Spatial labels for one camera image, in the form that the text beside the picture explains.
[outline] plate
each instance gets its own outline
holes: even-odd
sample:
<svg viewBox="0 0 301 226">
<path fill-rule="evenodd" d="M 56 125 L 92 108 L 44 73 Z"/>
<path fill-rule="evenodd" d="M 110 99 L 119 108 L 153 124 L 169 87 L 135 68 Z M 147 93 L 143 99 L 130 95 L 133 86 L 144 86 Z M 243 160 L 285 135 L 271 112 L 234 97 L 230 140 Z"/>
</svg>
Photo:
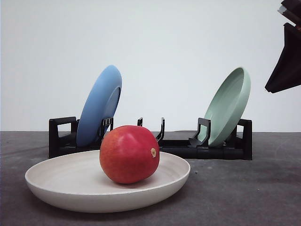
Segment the plate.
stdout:
<svg viewBox="0 0 301 226">
<path fill-rule="evenodd" d="M 213 97 L 205 119 L 211 120 L 209 146 L 219 146 L 237 126 L 249 99 L 251 80 L 248 72 L 239 67 L 232 71 Z M 206 137 L 206 127 L 201 127 L 200 141 Z"/>
<path fill-rule="evenodd" d="M 100 167 L 99 150 L 40 162 L 25 174 L 28 187 L 42 201 L 66 210 L 106 213 L 134 210 L 162 201 L 186 182 L 190 165 L 160 152 L 156 172 L 130 185 L 110 180 Z"/>
<path fill-rule="evenodd" d="M 122 78 L 118 69 L 110 65 L 97 78 L 81 113 L 76 134 L 79 147 L 95 142 L 102 119 L 113 117 L 119 102 Z"/>
</svg>

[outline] mint green plate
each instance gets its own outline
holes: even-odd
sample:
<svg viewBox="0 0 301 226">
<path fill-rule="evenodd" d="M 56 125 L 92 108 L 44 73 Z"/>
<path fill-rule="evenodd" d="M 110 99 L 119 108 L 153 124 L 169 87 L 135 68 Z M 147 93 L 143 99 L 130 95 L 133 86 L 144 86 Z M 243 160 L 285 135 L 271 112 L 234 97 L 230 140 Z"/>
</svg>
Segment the mint green plate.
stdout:
<svg viewBox="0 0 301 226">
<path fill-rule="evenodd" d="M 222 83 L 213 97 L 205 119 L 211 120 L 209 146 L 220 146 L 228 138 L 242 116 L 249 99 L 251 80 L 248 72 L 239 67 Z M 200 141 L 206 137 L 206 127 L 201 127 Z"/>
</svg>

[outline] white wall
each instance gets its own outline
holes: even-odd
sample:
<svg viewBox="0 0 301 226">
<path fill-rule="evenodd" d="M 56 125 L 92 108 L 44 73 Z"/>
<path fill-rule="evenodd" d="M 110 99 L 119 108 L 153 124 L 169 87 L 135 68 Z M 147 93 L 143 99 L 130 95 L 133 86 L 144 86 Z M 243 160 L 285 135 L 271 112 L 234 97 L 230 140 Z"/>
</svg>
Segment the white wall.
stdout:
<svg viewBox="0 0 301 226">
<path fill-rule="evenodd" d="M 2 0 L 1 130 L 47 131 L 80 117 L 99 73 L 116 65 L 115 127 L 196 129 L 227 75 L 244 66 L 254 131 L 301 131 L 301 87 L 265 91 L 283 48 L 280 0 Z"/>
</svg>

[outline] dish rack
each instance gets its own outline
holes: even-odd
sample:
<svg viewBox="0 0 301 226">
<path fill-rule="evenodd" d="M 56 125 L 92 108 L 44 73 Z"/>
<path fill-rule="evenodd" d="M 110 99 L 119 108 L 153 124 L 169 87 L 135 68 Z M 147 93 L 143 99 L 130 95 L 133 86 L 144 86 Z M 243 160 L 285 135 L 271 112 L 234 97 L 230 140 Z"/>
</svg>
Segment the dish rack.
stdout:
<svg viewBox="0 0 301 226">
<path fill-rule="evenodd" d="M 76 133 L 80 119 L 76 117 L 56 118 L 49 120 L 49 152 L 48 157 L 92 151 L 100 148 L 101 141 L 108 127 L 113 129 L 114 118 L 103 119 L 98 129 L 98 139 L 85 147 L 76 146 Z M 71 124 L 69 134 L 59 136 L 58 125 Z M 143 118 L 138 119 L 138 126 L 143 125 Z M 211 121 L 198 118 L 198 130 L 188 139 L 164 139 L 165 119 L 161 119 L 161 130 L 156 136 L 160 151 L 171 153 L 185 159 L 225 159 L 252 160 L 252 121 L 240 119 L 238 126 L 243 126 L 242 137 L 237 135 L 237 126 L 220 147 L 210 147 L 208 141 L 211 133 Z M 198 140 L 201 128 L 206 127 L 206 137 Z"/>
</svg>

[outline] blue plate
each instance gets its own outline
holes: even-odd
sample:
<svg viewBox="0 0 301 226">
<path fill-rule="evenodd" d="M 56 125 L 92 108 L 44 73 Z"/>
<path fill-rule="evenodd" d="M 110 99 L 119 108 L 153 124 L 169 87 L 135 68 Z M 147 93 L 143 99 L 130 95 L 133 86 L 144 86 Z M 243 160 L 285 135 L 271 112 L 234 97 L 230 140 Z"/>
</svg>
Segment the blue plate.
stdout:
<svg viewBox="0 0 301 226">
<path fill-rule="evenodd" d="M 99 75 L 81 113 L 76 135 L 77 146 L 87 146 L 98 139 L 102 119 L 114 116 L 121 86 L 121 74 L 115 66 L 108 66 Z"/>
</svg>

